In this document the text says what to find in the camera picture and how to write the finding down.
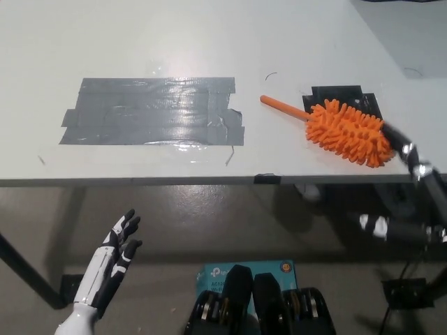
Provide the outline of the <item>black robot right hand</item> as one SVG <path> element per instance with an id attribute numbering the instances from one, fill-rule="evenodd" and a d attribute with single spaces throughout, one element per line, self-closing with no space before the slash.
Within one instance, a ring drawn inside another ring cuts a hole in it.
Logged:
<path id="1" fill-rule="evenodd" d="M 414 244 L 442 244 L 446 242 L 446 187 L 438 170 L 431 162 L 420 157 L 417 146 L 396 127 L 383 124 L 381 132 L 391 148 L 407 166 L 419 196 L 419 204 L 429 211 L 426 221 L 405 223 L 385 216 L 357 215 L 355 222 L 371 235 L 387 240 Z"/>

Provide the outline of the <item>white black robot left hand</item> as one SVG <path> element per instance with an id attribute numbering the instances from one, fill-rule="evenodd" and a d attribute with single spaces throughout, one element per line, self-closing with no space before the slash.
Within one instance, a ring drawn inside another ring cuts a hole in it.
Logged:
<path id="1" fill-rule="evenodd" d="M 95 250 L 73 300 L 71 314 L 56 334 L 93 334 L 129 269 L 142 241 L 129 239 L 138 229 L 140 217 L 128 210 Z"/>

